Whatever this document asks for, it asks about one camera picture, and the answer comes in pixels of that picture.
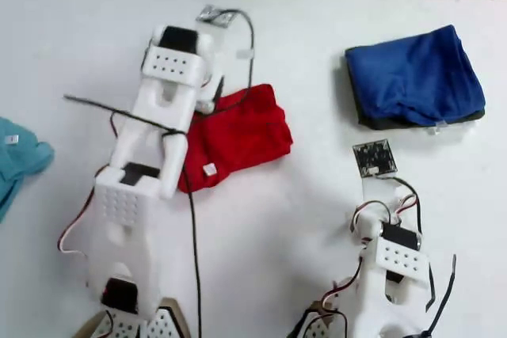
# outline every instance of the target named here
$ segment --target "blue cloth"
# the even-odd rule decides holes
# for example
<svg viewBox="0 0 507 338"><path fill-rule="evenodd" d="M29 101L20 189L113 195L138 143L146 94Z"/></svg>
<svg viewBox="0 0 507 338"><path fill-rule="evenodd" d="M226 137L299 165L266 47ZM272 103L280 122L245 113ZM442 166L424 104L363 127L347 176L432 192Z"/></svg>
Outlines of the blue cloth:
<svg viewBox="0 0 507 338"><path fill-rule="evenodd" d="M17 143L9 144L9 137ZM23 179L44 170L55 151L46 142L38 142L29 130L0 118L0 222L19 192Z"/></svg>
<svg viewBox="0 0 507 338"><path fill-rule="evenodd" d="M453 123L486 105L452 25L345 53L364 114L421 126Z"/></svg>

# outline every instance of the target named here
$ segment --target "red wire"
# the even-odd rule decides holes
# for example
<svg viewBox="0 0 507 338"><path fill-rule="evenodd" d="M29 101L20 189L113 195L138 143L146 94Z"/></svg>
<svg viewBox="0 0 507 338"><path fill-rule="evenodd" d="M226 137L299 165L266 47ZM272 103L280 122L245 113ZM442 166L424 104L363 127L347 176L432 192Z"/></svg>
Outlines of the red wire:
<svg viewBox="0 0 507 338"><path fill-rule="evenodd" d="M114 125L114 120L112 119L113 117L114 117L114 112L112 112L111 116L109 117L109 124L111 124L112 133L114 134L114 136L116 138L118 138L118 130L116 129L116 126ZM94 177L97 177L99 175L99 173L102 172L102 170L104 170L104 168L106 166L108 166L108 164L103 165L101 168L99 168L99 170L96 171ZM78 215L74 218L74 220L71 223L69 223L69 225L65 228L65 230L60 234L60 237L58 238L58 241L56 243L56 246L58 247L58 250L60 252L62 252L62 250L60 249L60 244L62 243L63 237L65 236L65 234L67 233L67 231L69 229L71 229L73 227L73 225L82 217L82 215L85 214L86 209L88 209L88 206L92 202L93 194L94 193L95 193L95 188L92 188L90 190L90 193L88 194L88 197L86 198L85 204L82 206L82 208L79 211Z"/></svg>
<svg viewBox="0 0 507 338"><path fill-rule="evenodd" d="M361 265L363 263L363 258L360 257L359 258L359 264L357 265L357 270L356 270L356 273L354 273L354 276L352 276L352 278L345 284L345 285L342 285L341 287L338 287L338 288L335 288L335 289L332 289L331 291L327 291L323 296L322 296L322 299L321 299L321 307L322 309L327 312L327 313L335 313L336 310L330 310L330 309L327 309L326 306L324 305L327 301L327 299L333 295L336 295L338 294L338 292L341 292L343 291L344 289L347 289L348 287L350 287L354 281L356 281L357 279L357 276L359 275L359 271L361 269Z"/></svg>
<svg viewBox="0 0 507 338"><path fill-rule="evenodd" d="M102 170L104 170L104 168L108 166L107 164L106 165L103 165L98 171L96 171L95 173L95 177L97 177L99 175L100 172L102 172ZM58 250L59 251L62 251L60 249L60 243L62 242L62 239L63 239L63 236L67 233L67 231L69 229L72 228L72 226L82 217L83 214L85 214L85 211L86 209L88 208L88 206L91 204L92 202L92 199L93 199L93 194L95 193L95 188L92 188L92 190L90 190L90 193L88 194L88 197L86 198L86 201L85 201L85 204L82 206L81 210L79 211L79 214L74 218L74 220L69 223L69 225L65 228L65 230L60 234L60 237L58 238L58 242L57 242L57 247L58 247Z"/></svg>
<svg viewBox="0 0 507 338"><path fill-rule="evenodd" d="M412 203L409 203L406 206L403 206L403 205L405 205L405 202L408 201L410 198L414 198L414 201ZM410 209L411 207L414 207L416 205L416 203L417 203L417 196L415 194L408 195L407 197L405 197L402 200L402 206L396 211L396 214L400 215L403 211Z"/></svg>

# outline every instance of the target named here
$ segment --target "black cable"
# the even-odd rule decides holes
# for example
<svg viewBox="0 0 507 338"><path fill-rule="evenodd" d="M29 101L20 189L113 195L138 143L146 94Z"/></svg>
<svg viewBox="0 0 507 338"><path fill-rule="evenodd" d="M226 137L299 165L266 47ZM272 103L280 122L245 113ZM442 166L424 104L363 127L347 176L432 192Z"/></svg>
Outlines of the black cable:
<svg viewBox="0 0 507 338"><path fill-rule="evenodd" d="M206 119L209 116L214 116L214 115L219 114L221 112L230 110L236 106L239 106L246 99L246 97L248 97L248 93L250 92L250 89L252 88L252 77L254 74L254 55L255 55L254 24L252 23L252 19L250 19L250 16L248 16L248 13L246 13L242 9L224 9L223 11L220 11L219 13L217 13L216 16L214 16L212 18L212 21L215 20L217 17L224 15L225 13L236 13L237 15L243 16L243 18L245 19L246 23L248 24L248 26L250 28L250 50L252 51L252 57L250 58L250 64L249 64L249 69L248 69L248 83L246 84L246 91L243 94L243 96L241 97L241 99L239 101L237 101L236 103L234 103L230 106L221 108L220 110L215 110L211 114L203 115L199 119L196 119L195 120L196 122Z"/></svg>
<svg viewBox="0 0 507 338"><path fill-rule="evenodd" d="M425 333L427 333L427 336L431 336L433 330L435 329L436 323L440 319L440 316L442 315L442 312L444 311L444 307L447 304L447 301L449 300L449 296L451 295L452 291L452 285L454 284L454 278L456 276L456 254L452 257L452 273L451 278L449 279L449 284L447 285L447 290L445 291L444 298L442 298L442 302L440 303L440 306L438 307L438 310L435 314L435 318L433 318L433 322L429 326L429 329L426 330Z"/></svg>
<svg viewBox="0 0 507 338"><path fill-rule="evenodd" d="M116 125L114 124L114 114L115 112L111 112L111 116L109 117L109 124L111 125L112 133L114 137L118 139L118 130L116 129Z"/></svg>
<svg viewBox="0 0 507 338"><path fill-rule="evenodd" d="M399 184L406 186L416 196L417 199L416 199L415 206L416 206L416 209L417 209L417 230L419 231L420 234L422 234L422 226L421 226L421 201L419 200L419 195L415 191L414 187L412 185L410 185L408 182L406 182L405 180L403 180L402 178L399 178L399 177L377 177L377 178L379 178L380 180L394 180L394 181L398 182Z"/></svg>
<svg viewBox="0 0 507 338"><path fill-rule="evenodd" d="M100 102L92 101L92 100L86 99L86 98L74 97L73 95L64 95L63 98L66 99L66 100L68 100L68 101L73 101L73 102L76 102L76 103L87 104L89 106L94 106L94 107L102 108L103 110L114 112L116 114L120 114L120 115L126 116L127 118L138 120L139 122L150 124L150 125L152 125L154 127L158 127L158 128L161 128L162 130L166 130L167 132L165 133L165 135L186 135L186 133L184 131L180 131L180 130L177 130L176 128L164 126L163 124L154 122L153 120L144 119L143 117L137 116L137 115L133 115L133 114L131 114L130 112L128 112L126 110L122 110L122 109L119 109L119 108L114 108L114 107L108 106L108 105L100 103Z"/></svg>
<svg viewBox="0 0 507 338"><path fill-rule="evenodd" d="M428 313L429 308L435 302L435 281L433 280L433 271L431 270L431 264L429 265L429 290L431 291L431 298L426 303L426 313Z"/></svg>
<svg viewBox="0 0 507 338"><path fill-rule="evenodd" d="M187 187L190 211L192 214L192 240L193 240L193 263L196 269L196 285L197 285L197 326L199 329L198 336L202 337L202 313L201 313L201 299L200 299L200 275L199 275L199 260L197 256L197 228L196 228L196 209L193 203L192 189L190 188L189 175L183 165L183 178L185 180L185 186Z"/></svg>

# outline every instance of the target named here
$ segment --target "folded red towel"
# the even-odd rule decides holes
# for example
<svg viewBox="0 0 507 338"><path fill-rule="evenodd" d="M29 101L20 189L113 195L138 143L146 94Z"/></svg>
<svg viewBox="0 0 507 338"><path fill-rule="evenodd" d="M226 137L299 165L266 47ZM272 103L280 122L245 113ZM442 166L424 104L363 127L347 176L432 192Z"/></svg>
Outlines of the folded red towel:
<svg viewBox="0 0 507 338"><path fill-rule="evenodd" d="M246 89L218 100L220 110L238 103ZM290 153L292 137L285 112L276 105L271 85L257 85L238 106L214 116L194 116L187 134L189 150L185 169L191 190L210 188L230 173L271 161ZM214 164L216 174L204 167ZM188 192L183 176L178 188Z"/></svg>

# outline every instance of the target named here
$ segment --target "table surface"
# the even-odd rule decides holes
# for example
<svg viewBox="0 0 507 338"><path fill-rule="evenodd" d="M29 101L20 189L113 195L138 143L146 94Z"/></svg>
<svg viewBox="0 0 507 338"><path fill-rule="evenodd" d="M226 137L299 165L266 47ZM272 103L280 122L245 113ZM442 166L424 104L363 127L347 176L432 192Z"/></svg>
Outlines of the table surface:
<svg viewBox="0 0 507 338"><path fill-rule="evenodd" d="M362 185L351 145L384 138L399 175L421 197L437 302L452 254L458 256L454 291L435 336L501 336L504 0L0 0L0 113L56 152L44 173L25 182L0 225L0 336L68 337L99 310L84 286L85 264L60 254L56 240L82 205L94 171L108 161L114 138L108 114L66 103L62 95L130 107L154 26L193 27L206 4L239 7L252 17L253 82L273 84L294 145L286 158L195 194L204 336L286 336L332 279L353 273L358 247L345 225L362 200ZM359 127L344 50L448 24L482 83L486 116L472 128L437 136ZM248 41L246 25L235 22L229 51ZM246 85L247 61L231 55L226 72L227 91ZM157 232L161 285L195 333L186 196L176 194L166 209ZM89 227L84 221L69 244L85 245Z"/></svg>

